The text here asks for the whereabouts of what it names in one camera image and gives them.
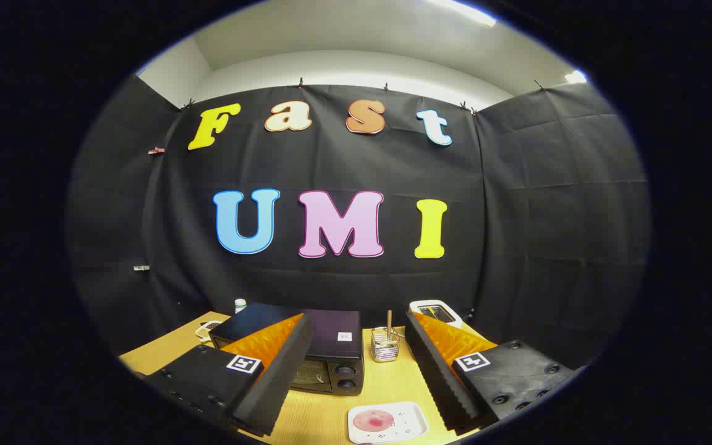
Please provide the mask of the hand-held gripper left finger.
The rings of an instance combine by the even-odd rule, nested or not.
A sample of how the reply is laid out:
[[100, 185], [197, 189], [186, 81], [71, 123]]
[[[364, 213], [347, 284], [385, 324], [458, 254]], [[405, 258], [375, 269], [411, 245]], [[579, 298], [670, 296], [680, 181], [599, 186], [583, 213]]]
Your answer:
[[212, 425], [269, 436], [312, 339], [299, 313], [225, 347], [192, 347], [146, 384]]

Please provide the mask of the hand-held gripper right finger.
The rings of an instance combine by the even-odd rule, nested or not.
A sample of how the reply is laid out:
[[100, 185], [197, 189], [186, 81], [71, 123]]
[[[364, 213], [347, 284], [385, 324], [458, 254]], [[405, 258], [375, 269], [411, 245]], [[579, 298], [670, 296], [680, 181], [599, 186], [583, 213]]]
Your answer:
[[525, 341], [502, 344], [415, 311], [405, 339], [447, 430], [469, 433], [518, 417], [576, 375]]

